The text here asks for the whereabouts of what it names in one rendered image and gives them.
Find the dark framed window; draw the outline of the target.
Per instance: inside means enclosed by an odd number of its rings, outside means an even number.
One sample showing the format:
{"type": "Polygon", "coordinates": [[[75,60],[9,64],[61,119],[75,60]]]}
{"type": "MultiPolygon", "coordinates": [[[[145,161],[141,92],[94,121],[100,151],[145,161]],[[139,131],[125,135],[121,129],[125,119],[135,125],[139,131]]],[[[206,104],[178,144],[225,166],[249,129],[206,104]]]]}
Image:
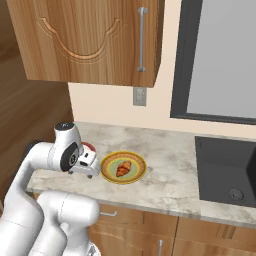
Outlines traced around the dark framed window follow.
{"type": "Polygon", "coordinates": [[[170,116],[256,126],[256,0],[182,0],[170,116]]]}

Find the red rimmed plate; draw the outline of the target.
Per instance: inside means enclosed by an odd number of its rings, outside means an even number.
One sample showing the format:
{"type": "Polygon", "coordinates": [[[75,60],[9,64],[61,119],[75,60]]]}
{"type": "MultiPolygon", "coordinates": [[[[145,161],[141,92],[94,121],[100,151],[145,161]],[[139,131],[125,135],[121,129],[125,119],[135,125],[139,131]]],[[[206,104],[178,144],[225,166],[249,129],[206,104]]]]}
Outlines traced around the red rimmed plate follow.
{"type": "Polygon", "coordinates": [[[94,152],[96,152],[96,149],[95,149],[95,147],[92,145],[92,144],[90,144],[90,143],[87,143],[87,142],[81,142],[83,145],[85,145],[86,147],[88,147],[91,151],[94,151],[94,152]]]}

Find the black sink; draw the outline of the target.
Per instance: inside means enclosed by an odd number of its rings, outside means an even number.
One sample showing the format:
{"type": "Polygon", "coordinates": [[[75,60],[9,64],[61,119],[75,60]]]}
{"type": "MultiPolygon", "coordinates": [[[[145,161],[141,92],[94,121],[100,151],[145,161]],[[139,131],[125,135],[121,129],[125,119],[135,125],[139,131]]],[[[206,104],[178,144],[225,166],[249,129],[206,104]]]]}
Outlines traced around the black sink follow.
{"type": "Polygon", "coordinates": [[[256,142],[195,137],[201,200],[256,208],[256,142]]]}

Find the tall wooden side panel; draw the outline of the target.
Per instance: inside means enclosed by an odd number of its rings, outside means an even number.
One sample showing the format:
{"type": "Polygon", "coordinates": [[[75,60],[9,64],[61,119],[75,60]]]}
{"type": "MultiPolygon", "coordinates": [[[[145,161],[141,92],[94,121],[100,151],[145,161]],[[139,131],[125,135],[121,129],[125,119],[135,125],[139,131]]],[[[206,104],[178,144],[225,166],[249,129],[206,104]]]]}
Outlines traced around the tall wooden side panel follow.
{"type": "Polygon", "coordinates": [[[26,77],[6,0],[0,0],[0,213],[28,143],[71,121],[68,85],[26,77]]]}

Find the wooden wall cupboard door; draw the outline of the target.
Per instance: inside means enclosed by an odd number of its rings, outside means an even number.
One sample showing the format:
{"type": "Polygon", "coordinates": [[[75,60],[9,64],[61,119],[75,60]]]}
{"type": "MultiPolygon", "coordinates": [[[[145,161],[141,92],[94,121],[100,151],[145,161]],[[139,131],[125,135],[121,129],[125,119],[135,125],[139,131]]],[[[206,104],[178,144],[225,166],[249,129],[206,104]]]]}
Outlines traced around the wooden wall cupboard door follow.
{"type": "Polygon", "coordinates": [[[6,0],[30,80],[152,88],[165,0],[6,0]],[[139,72],[140,15],[144,16],[139,72]]]}

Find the yellow rimmed green plate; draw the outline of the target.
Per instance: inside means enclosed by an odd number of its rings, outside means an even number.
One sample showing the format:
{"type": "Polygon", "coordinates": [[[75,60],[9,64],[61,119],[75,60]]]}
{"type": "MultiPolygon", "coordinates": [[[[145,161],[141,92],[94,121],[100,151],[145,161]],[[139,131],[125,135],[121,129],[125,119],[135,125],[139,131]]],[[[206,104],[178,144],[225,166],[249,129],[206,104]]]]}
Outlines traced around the yellow rimmed green plate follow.
{"type": "Polygon", "coordinates": [[[100,164],[101,175],[104,179],[115,184],[131,184],[140,180],[146,173],[145,160],[135,152],[117,151],[105,156],[100,164]],[[120,163],[131,161],[131,170],[124,176],[117,177],[116,171],[120,163]]]}

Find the wooden base cupboard door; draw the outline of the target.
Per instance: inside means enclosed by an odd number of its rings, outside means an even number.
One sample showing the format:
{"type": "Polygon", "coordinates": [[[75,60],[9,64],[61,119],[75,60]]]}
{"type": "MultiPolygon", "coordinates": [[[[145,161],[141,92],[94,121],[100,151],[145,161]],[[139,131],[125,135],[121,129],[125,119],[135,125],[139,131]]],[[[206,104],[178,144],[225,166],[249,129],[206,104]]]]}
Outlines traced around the wooden base cupboard door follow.
{"type": "Polygon", "coordinates": [[[89,235],[102,256],[158,256],[158,240],[164,241],[161,256],[172,254],[172,237],[135,231],[110,233],[97,231],[93,226],[89,228],[89,235]]]}
{"type": "Polygon", "coordinates": [[[184,239],[176,239],[172,256],[256,256],[256,240],[238,242],[227,240],[213,245],[184,239]]]}

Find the grey wall socket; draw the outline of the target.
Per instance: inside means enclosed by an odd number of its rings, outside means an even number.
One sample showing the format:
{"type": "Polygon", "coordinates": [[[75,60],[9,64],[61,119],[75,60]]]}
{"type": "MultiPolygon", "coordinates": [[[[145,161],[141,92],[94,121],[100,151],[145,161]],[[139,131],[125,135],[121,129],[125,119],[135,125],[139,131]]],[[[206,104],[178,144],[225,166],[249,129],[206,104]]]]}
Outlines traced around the grey wall socket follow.
{"type": "Polygon", "coordinates": [[[147,99],[147,89],[143,87],[133,88],[133,105],[134,106],[145,106],[147,99]]]}

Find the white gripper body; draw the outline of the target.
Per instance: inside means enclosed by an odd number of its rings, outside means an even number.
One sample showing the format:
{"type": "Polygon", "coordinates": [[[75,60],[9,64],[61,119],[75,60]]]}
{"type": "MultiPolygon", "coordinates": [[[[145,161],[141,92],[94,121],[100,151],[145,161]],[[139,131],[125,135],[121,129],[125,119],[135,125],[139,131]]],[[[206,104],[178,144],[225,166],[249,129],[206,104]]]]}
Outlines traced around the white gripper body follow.
{"type": "Polygon", "coordinates": [[[83,161],[77,161],[69,171],[73,171],[73,173],[78,172],[86,175],[93,175],[93,177],[98,176],[100,173],[100,163],[97,159],[95,159],[91,165],[88,165],[83,161]]]}

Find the brown croissant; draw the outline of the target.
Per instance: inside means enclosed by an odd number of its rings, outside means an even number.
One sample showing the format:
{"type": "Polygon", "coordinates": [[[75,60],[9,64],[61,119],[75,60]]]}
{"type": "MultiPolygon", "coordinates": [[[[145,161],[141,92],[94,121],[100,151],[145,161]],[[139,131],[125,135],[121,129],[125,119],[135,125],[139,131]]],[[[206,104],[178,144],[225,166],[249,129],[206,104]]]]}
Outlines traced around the brown croissant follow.
{"type": "Polygon", "coordinates": [[[120,163],[117,167],[116,176],[121,177],[129,173],[131,170],[131,165],[132,165],[131,161],[124,161],[120,163]]]}

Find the wooden drawer front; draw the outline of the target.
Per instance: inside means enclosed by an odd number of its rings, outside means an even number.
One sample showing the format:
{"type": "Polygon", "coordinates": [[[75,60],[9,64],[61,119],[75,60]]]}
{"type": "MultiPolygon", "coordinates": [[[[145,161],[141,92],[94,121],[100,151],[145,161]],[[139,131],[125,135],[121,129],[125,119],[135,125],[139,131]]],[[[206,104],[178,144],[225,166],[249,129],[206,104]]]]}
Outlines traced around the wooden drawer front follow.
{"type": "Polygon", "coordinates": [[[191,242],[256,252],[256,229],[179,218],[176,237],[191,242]]]}
{"type": "Polygon", "coordinates": [[[118,212],[116,217],[100,216],[93,226],[97,231],[110,233],[135,231],[153,235],[173,237],[177,220],[175,216],[101,204],[101,211],[118,212]]]}

